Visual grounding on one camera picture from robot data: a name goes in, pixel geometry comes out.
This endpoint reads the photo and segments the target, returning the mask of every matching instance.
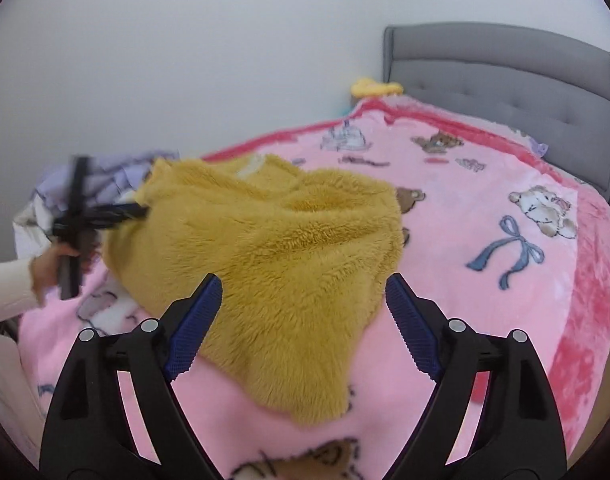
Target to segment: fluffy fabric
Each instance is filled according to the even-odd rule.
[[[143,222],[111,232],[104,259],[151,315],[223,282],[201,355],[259,404],[303,424],[348,408],[354,349],[402,255],[396,191],[281,160],[159,160],[135,199]]]

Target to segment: silver screw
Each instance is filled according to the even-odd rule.
[[[158,321],[155,319],[146,319],[140,325],[140,329],[143,332],[153,332],[157,328],[158,328]]]
[[[96,332],[94,330],[92,330],[91,328],[85,328],[80,334],[78,334],[78,338],[80,339],[80,341],[91,341],[94,336],[96,335]]]
[[[525,334],[522,330],[514,330],[512,332],[512,337],[519,343],[525,343],[528,339],[527,334]]]
[[[461,321],[459,319],[452,319],[452,320],[450,320],[450,328],[454,332],[464,332],[465,329],[467,328],[467,325],[465,324],[464,321]]]

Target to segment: blue bow print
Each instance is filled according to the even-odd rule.
[[[529,243],[523,236],[520,235],[520,230],[518,230],[518,224],[516,223],[514,217],[509,215],[503,216],[502,220],[500,221],[500,227],[510,237],[503,238],[502,240],[497,240],[489,244],[482,253],[467,264],[467,267],[469,267],[469,269],[478,271],[485,269],[489,258],[496,249],[518,240],[522,246],[520,258],[511,269],[501,276],[501,279],[498,282],[498,286],[501,288],[501,290],[507,290],[509,288],[509,276],[511,274],[514,272],[520,272],[527,267],[528,263],[530,262],[530,257],[537,264],[541,264],[545,261],[545,253],[540,247]]]

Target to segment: white wall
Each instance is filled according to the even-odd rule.
[[[338,115],[389,23],[545,28],[610,50],[602,0],[4,0],[0,259],[37,175],[71,153],[198,155]]]

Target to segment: hand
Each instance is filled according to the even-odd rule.
[[[89,257],[81,263],[82,271],[85,274],[91,270],[92,263],[97,255],[98,252],[94,248]],[[80,256],[80,253],[70,247],[69,244],[55,243],[30,263],[32,290],[41,301],[45,290],[58,285],[58,264],[61,256]]]

